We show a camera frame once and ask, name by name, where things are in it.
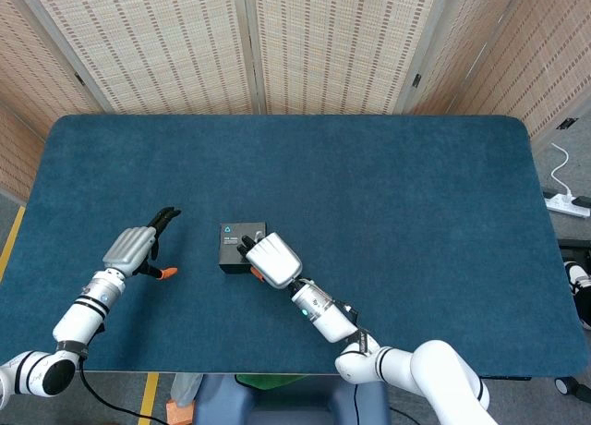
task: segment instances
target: orange gripper tip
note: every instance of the orange gripper tip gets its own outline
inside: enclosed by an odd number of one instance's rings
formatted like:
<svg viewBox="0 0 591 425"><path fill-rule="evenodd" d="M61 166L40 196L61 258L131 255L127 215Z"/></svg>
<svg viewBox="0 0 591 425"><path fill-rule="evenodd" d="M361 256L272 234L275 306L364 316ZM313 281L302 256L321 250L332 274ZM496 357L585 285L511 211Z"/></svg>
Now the orange gripper tip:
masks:
<svg viewBox="0 0 591 425"><path fill-rule="evenodd" d="M257 277L261 282L264 282L264 278L263 278L262 274L254 266L250 267L250 272L255 274L255 277Z"/></svg>
<svg viewBox="0 0 591 425"><path fill-rule="evenodd" d="M160 270L163 275L160 276L158 280L166 280L171 278L178 272L178 268L166 268L165 270Z"/></svg>

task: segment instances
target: power strip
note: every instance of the power strip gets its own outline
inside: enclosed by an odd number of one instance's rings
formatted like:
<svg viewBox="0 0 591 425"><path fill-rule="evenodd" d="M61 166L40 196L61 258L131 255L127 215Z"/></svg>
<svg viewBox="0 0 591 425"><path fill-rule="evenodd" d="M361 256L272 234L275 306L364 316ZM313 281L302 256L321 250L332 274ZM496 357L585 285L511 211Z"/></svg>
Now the power strip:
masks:
<svg viewBox="0 0 591 425"><path fill-rule="evenodd" d="M574 198L570 198L566 194L556 194L551 199L544 199L546 207L551 211L582 217L584 219L591 215L589 208L573 205L573 200Z"/></svg>

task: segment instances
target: floor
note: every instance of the floor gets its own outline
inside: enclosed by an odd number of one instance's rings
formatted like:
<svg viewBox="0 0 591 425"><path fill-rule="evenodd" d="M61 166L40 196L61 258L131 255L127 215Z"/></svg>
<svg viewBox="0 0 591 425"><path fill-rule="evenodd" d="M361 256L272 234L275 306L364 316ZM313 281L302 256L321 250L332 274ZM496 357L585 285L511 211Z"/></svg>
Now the floor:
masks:
<svg viewBox="0 0 591 425"><path fill-rule="evenodd" d="M591 116L562 131L554 140L566 149L570 162L556 175L563 179L573 195L591 196ZM536 166L543 186L560 188L550 177L552 168L562 162L564 155L547 147L536 157ZM0 195L0 245L4 245L18 206ZM591 238L591 218L586 220L553 213L551 215L557 237ZM591 348L591 333L585 333ZM591 386L591 366L577 374L581 383ZM90 373L91 385L107 400L121 407L140 410L146 374ZM172 374L160 374L152 414L165 418L165 403L172 385ZM499 424L588 424L591 405L558 393L552 379L534 379L529 382L486 381L490 390L489 411ZM437 418L427 402L416 395L390 389L391 405L412 416L421 425L436 425ZM137 424L138 420L114 412L95 401L84 389L79 378L67 391L56 398L15 396L8 407L0 412L0 425L102 425L106 423ZM409 425L413 422L392 413L392 424Z"/></svg>

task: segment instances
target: green object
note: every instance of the green object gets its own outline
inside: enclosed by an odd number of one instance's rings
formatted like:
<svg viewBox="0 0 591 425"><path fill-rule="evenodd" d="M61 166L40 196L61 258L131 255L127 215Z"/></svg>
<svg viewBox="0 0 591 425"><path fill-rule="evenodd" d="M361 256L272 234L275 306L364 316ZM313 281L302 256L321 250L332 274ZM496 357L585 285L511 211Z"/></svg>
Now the green object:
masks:
<svg viewBox="0 0 591 425"><path fill-rule="evenodd" d="M299 381L305 377L289 374L237 374L236 380L259 390L272 390L273 388Z"/></svg>

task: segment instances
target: black cable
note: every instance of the black cable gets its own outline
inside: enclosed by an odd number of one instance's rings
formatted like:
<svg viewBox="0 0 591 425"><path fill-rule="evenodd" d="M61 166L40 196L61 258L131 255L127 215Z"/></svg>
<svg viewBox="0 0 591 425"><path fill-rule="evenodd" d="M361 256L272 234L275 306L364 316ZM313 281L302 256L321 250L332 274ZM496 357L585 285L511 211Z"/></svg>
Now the black cable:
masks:
<svg viewBox="0 0 591 425"><path fill-rule="evenodd" d="M357 416L357 425L359 425L359 408L357 407L357 388L359 385L355 385L355 390L353 392L353 403L355 404L355 414Z"/></svg>
<svg viewBox="0 0 591 425"><path fill-rule="evenodd" d="M398 413L402 416L405 416L407 419L412 420L416 425L421 425L418 420L410 417L409 415L407 415L406 413L404 413L403 411L401 411L400 409L396 409L396 408L392 408L390 407L390 409L394 412L394 413Z"/></svg>
<svg viewBox="0 0 591 425"><path fill-rule="evenodd" d="M96 398L96 400L98 400L99 402L101 402L103 405L112 408L116 411L121 411L122 413L127 413L130 414L132 416L135 416L136 418L141 418L141 419L149 419L149 420L153 420L155 422L158 423L162 423L162 425L168 425L166 422L160 420L160 419L156 419L152 416L146 416L143 414L139 414L136 413L135 411L131 411L130 409L125 409L125 408L121 408L121 407L116 407L113 404L110 404L109 402L107 402L106 400L104 400L102 397L100 397L96 391L94 391L92 389L92 387L89 385L89 383L86 380L86 376L84 375L84 359L80 360L80 379L82 380L82 384L86 387L87 390L89 390L89 392Z"/></svg>

